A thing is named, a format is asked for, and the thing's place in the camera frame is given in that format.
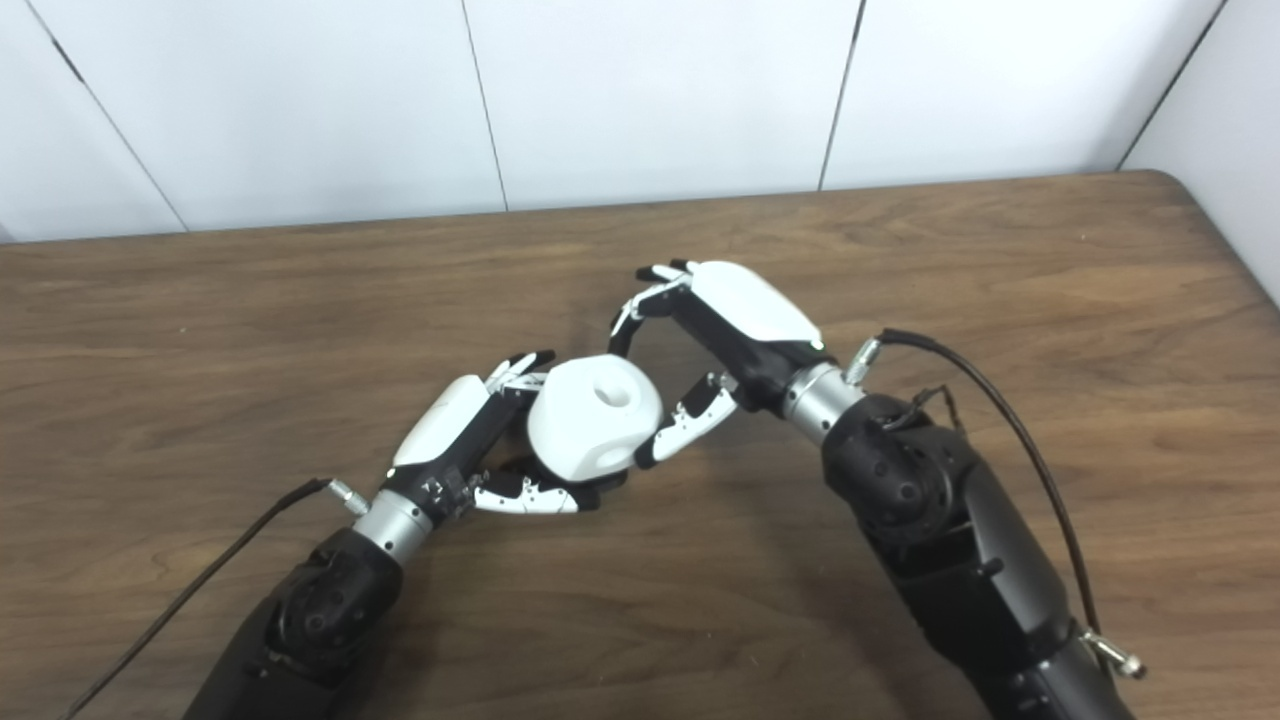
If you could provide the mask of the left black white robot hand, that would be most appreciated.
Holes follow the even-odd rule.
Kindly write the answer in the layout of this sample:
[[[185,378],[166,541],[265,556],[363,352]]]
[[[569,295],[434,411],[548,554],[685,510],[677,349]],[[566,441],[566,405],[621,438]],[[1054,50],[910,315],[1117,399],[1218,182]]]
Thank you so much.
[[[498,441],[530,419],[547,380],[541,366],[554,359],[552,350],[516,354],[486,377],[453,380],[401,442],[371,510],[398,512],[425,527],[472,510],[518,515],[598,510],[603,495],[626,482],[626,470],[590,471],[585,480],[568,480],[534,454],[483,468]]]

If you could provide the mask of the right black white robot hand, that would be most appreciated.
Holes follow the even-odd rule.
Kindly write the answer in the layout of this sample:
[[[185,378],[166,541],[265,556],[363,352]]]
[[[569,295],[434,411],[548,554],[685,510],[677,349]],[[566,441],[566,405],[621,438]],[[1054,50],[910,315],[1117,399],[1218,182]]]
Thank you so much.
[[[637,468],[675,456],[737,409],[783,416],[791,384],[831,360],[817,325],[746,266],[676,259],[643,266],[636,277],[649,286],[614,315],[608,354],[627,357],[644,322],[669,318],[722,365],[695,380],[641,442]]]

